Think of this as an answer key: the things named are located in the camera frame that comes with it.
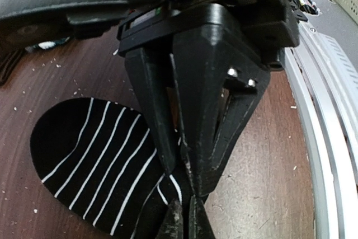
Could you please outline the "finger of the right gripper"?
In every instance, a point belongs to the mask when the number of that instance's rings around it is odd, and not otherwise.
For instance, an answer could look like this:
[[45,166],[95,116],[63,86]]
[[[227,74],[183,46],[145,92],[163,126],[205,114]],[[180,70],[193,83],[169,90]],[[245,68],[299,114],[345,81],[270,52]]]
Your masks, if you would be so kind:
[[204,25],[173,38],[181,155],[197,196],[217,186],[235,143],[270,81],[240,31]]
[[182,162],[183,131],[173,114],[169,92],[176,93],[171,56],[140,47],[125,56],[125,68],[138,103],[150,128],[160,163],[167,175]]

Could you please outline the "black striped ankle sock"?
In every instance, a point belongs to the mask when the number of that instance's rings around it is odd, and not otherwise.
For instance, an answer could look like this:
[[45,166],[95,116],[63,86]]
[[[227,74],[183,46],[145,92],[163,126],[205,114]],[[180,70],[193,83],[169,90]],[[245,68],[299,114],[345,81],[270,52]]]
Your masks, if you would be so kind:
[[164,173],[145,118],[134,109],[95,98],[63,101],[38,119],[30,150],[51,194],[115,238],[155,238],[173,200],[189,219],[185,168]]

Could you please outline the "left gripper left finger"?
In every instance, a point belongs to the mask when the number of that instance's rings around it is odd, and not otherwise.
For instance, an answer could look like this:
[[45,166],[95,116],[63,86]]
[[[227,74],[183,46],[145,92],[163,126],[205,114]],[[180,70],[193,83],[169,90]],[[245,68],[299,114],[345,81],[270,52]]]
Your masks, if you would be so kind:
[[183,238],[182,205],[179,200],[173,199],[168,205],[165,218],[159,229],[159,239]]

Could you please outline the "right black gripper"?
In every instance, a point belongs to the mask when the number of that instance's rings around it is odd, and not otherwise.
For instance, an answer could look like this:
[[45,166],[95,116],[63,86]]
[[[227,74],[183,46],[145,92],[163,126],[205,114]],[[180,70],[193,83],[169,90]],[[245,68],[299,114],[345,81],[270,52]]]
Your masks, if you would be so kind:
[[204,25],[227,29],[273,68],[279,53],[299,45],[298,23],[289,0],[160,0],[120,22],[119,54],[168,44],[175,35]]

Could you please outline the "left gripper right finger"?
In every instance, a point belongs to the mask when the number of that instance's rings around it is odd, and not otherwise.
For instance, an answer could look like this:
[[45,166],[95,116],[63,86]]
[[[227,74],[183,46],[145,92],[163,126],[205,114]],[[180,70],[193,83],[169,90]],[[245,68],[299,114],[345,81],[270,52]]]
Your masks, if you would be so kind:
[[194,195],[190,200],[188,237],[190,239],[215,239],[204,203],[200,197]]

